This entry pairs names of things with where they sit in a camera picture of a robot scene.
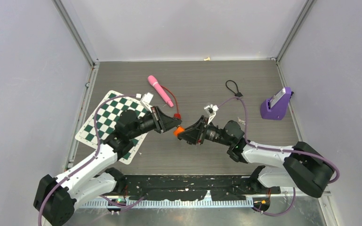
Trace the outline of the orange black padlock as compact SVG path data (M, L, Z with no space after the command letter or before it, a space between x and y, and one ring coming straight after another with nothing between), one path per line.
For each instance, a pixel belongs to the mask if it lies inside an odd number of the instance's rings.
M184 128L182 126L177 126L177 128L174 130L173 134L175 137L178 137L178 135L182 132L184 132Z

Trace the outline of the small silver keys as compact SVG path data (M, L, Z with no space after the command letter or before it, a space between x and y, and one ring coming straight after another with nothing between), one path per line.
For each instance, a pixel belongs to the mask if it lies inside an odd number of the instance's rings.
M238 117L238 122L239 122L241 125L244 125L244 126L247 125L246 119L243 120L243 119L241 119L241 118Z

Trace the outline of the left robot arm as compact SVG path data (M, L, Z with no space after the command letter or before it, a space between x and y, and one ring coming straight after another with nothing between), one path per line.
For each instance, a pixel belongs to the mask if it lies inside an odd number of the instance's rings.
M97 173L124 157L134 146L133 139L149 131L164 133L181 124L176 117L166 115L157 106L139 117L133 110L123 111L111 134L98 139L97 149L71 169L53 177L40 179L33 206L38 213L38 225L46 219L53 226L62 226L83 203L104 193L120 195L125 191L123 179Z

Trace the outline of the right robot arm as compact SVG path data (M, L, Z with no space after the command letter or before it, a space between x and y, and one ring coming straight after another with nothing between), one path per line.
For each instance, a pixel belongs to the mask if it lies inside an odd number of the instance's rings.
M292 187L320 198L327 185L339 176L336 166L308 143L299 141L292 146L259 144L247 140L235 121L229 121L221 129L202 116L185 129L178 126L174 134L191 145L201 145L204 141L225 145L233 161L260 164L250 180L250 188L255 193L276 186Z

